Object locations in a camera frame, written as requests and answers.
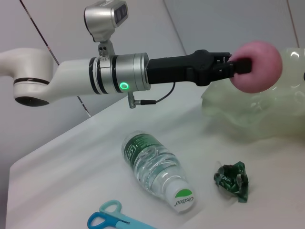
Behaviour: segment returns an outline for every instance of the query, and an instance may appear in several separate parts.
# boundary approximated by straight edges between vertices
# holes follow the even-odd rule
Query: crumpled plastic packaging
[[[277,83],[266,91],[243,93],[229,79],[212,82],[202,95],[206,116],[231,136],[262,139],[305,133],[305,49],[281,52],[283,72]]]
[[[238,202],[247,202],[249,181],[243,162],[221,166],[214,174],[214,181],[217,186],[221,186],[235,195]]]

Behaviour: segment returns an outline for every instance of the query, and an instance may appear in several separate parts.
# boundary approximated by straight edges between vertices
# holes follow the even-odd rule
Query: camera
[[[94,42],[109,40],[115,28],[127,18],[127,4],[121,0],[99,1],[84,11],[85,25]]]

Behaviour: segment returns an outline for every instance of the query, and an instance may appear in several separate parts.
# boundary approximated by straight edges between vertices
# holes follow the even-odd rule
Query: black cable
[[[161,99],[158,100],[140,100],[140,104],[141,105],[152,105],[152,104],[156,104],[158,102],[161,102],[163,99],[166,99],[175,89],[176,86],[176,82],[173,83],[173,87],[171,88],[170,92],[167,93],[164,97],[162,97]]]
[[[162,97],[161,99],[158,99],[158,100],[156,101],[156,103],[161,102],[163,99],[166,99],[166,98],[173,92],[173,90],[175,89],[175,86],[176,86],[176,82],[173,82],[173,87],[171,88],[170,92],[167,93],[167,94],[166,94],[164,97]]]

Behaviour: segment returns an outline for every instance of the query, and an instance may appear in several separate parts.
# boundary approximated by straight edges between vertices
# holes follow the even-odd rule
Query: green bottle label
[[[149,134],[139,134],[134,136],[126,144],[124,149],[124,158],[129,166],[133,169],[136,158],[142,150],[149,146],[162,146],[162,144]]]

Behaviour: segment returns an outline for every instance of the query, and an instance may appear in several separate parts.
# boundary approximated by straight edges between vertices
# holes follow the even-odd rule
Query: gray wall
[[[295,25],[296,35],[299,41],[300,48],[305,48],[305,1],[304,0],[289,0],[292,18]]]
[[[234,52],[253,40],[278,49],[296,47],[287,0],[165,0],[186,53],[198,49]],[[290,0],[300,34],[304,1]]]
[[[97,44],[83,22],[84,8],[96,1],[24,0],[23,3],[62,62],[97,56]],[[112,36],[117,54],[147,52],[150,58],[184,55],[161,0],[127,0],[127,3],[129,19]],[[19,47],[46,49],[18,0],[1,1],[0,30],[0,52]],[[81,96],[91,115],[121,98],[117,94]],[[4,228],[9,167],[88,116],[76,97],[41,108],[19,105],[13,100],[9,77],[0,78],[0,104],[0,228]]]

